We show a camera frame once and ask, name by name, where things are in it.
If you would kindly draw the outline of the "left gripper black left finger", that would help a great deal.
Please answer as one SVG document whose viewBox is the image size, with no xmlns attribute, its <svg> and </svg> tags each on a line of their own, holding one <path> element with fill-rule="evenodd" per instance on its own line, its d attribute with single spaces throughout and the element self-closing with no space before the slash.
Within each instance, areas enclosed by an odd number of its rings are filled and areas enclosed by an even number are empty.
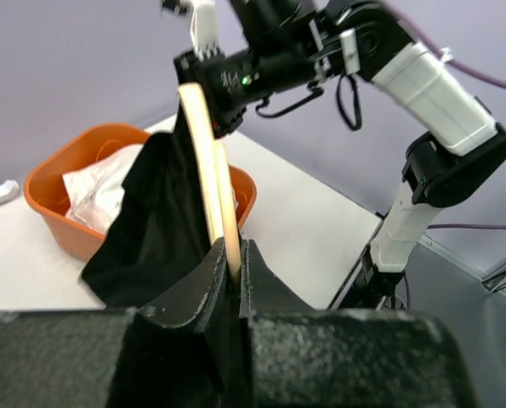
<svg viewBox="0 0 506 408">
<path fill-rule="evenodd" d="M 228 379 L 230 288 L 225 245 L 134 316 L 109 407 L 218 407 Z"/>
</svg>

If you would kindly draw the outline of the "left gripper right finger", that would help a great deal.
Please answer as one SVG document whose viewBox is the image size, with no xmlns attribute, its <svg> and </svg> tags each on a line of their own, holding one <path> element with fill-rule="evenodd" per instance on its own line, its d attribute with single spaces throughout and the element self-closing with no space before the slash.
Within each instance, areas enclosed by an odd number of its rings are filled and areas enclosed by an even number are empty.
<svg viewBox="0 0 506 408">
<path fill-rule="evenodd" d="M 241 407 L 319 407 L 321 349 L 316 313 L 242 242 L 239 354 Z"/>
</svg>

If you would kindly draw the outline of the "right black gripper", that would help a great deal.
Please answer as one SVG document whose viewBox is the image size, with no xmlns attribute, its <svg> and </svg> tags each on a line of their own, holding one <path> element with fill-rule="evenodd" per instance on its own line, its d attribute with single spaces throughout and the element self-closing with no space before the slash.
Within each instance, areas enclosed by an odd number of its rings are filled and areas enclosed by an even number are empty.
<svg viewBox="0 0 506 408">
<path fill-rule="evenodd" d="M 247 106 L 261 99 L 259 60 L 250 51 L 200 60 L 189 50 L 176 56 L 173 65 L 180 84 L 202 87 L 217 139 L 233 133 Z"/>
</svg>

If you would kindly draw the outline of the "wooden hanger for black skirt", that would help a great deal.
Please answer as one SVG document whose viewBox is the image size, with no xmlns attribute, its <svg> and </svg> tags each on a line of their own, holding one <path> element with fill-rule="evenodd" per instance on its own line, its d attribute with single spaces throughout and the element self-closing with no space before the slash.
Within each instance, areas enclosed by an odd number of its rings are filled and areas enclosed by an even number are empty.
<svg viewBox="0 0 506 408">
<path fill-rule="evenodd" d="M 225 148 L 213 135 L 202 87 L 197 83 L 186 83 L 179 86 L 178 93 L 196 155 L 209 240 L 211 243 L 218 238 L 224 240 L 230 283 L 239 288 L 240 236 Z"/>
</svg>

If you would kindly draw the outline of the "black skirt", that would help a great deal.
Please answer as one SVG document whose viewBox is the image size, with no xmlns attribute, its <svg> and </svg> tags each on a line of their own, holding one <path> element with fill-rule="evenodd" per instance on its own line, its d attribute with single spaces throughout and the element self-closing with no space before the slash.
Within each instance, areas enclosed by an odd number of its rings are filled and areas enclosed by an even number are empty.
<svg viewBox="0 0 506 408">
<path fill-rule="evenodd" d="M 147 304 L 211 248 L 184 112 L 173 130 L 147 139 L 122 187 L 121 211 L 81 274 L 108 308 Z"/>
</svg>

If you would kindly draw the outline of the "white pleated skirt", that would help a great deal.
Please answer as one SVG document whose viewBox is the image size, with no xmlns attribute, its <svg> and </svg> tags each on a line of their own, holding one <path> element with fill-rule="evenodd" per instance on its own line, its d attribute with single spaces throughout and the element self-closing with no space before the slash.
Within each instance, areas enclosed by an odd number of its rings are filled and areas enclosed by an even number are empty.
<svg viewBox="0 0 506 408">
<path fill-rule="evenodd" d="M 121 211 L 122 183 L 142 144 L 129 144 L 101 161 L 62 175 L 70 201 L 66 217 L 105 234 Z"/>
</svg>

